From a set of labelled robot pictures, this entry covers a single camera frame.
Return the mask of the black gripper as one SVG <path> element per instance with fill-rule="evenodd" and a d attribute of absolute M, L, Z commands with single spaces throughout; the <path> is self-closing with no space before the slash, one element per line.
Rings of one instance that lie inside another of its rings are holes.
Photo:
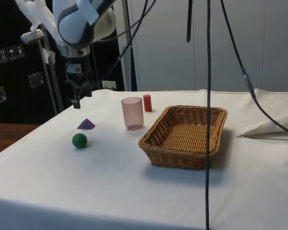
<path fill-rule="evenodd" d="M 92 96 L 92 70 L 88 58 L 72 58 L 65 64 L 66 83 L 71 85 L 73 97 L 69 99 L 74 109 L 80 109 L 80 96 Z"/>

